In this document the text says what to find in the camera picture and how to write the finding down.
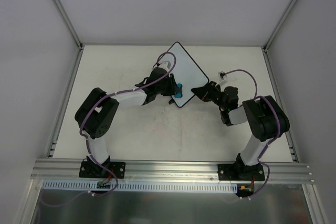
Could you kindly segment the blue whiteboard eraser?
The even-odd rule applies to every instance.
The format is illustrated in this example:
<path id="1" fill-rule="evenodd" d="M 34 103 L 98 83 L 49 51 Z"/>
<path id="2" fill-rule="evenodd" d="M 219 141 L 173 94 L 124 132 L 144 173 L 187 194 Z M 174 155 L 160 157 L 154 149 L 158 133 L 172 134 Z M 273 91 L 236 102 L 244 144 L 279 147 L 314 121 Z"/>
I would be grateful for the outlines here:
<path id="1" fill-rule="evenodd" d="M 174 95 L 175 98 L 181 98 L 183 95 L 182 95 L 182 84 L 181 83 L 178 83 L 177 84 L 177 87 L 176 87 L 176 93 Z"/>

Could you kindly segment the black framed whiteboard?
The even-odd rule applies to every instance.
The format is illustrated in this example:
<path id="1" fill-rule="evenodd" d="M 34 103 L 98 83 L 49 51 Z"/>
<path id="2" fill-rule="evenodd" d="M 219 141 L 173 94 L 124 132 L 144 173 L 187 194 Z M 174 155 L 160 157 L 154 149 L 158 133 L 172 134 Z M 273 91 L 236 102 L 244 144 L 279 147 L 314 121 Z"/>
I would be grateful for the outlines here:
<path id="1" fill-rule="evenodd" d="M 182 108 L 195 96 L 191 91 L 192 88 L 202 87 L 209 83 L 208 76 L 178 41 L 167 50 L 158 63 L 163 61 L 171 63 L 171 74 L 174 74 L 175 82 L 182 84 L 183 96 L 181 98 L 172 96 L 174 103 L 179 108 Z"/>

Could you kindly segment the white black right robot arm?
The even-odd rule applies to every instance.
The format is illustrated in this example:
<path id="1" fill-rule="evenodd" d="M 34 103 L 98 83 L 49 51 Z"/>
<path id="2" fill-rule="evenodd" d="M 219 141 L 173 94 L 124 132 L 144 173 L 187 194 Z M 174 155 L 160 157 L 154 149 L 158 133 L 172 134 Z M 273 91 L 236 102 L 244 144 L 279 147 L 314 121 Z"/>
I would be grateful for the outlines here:
<path id="1" fill-rule="evenodd" d="M 218 164 L 221 181 L 264 181 L 264 166 L 260 159 L 268 145 L 289 131 L 288 117 L 270 95 L 256 97 L 238 105 L 238 89 L 226 87 L 223 91 L 215 82 L 191 90 L 203 102 L 213 102 L 220 110 L 226 126 L 248 123 L 251 137 L 234 163 Z"/>

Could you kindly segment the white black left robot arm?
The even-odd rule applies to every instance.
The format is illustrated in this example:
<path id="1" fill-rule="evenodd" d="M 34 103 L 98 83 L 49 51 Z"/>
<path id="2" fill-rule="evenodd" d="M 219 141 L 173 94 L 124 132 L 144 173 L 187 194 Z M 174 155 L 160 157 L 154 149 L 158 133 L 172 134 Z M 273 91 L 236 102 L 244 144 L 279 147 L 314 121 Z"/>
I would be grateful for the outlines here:
<path id="1" fill-rule="evenodd" d="M 108 174 L 110 156 L 103 136 L 108 132 L 117 109 L 146 105 L 157 95 L 174 96 L 182 93 L 182 85 L 176 83 L 174 74 L 162 67 L 152 70 L 149 77 L 133 88 L 107 94 L 94 88 L 75 114 L 79 134 L 86 139 L 87 162 L 99 177 Z"/>

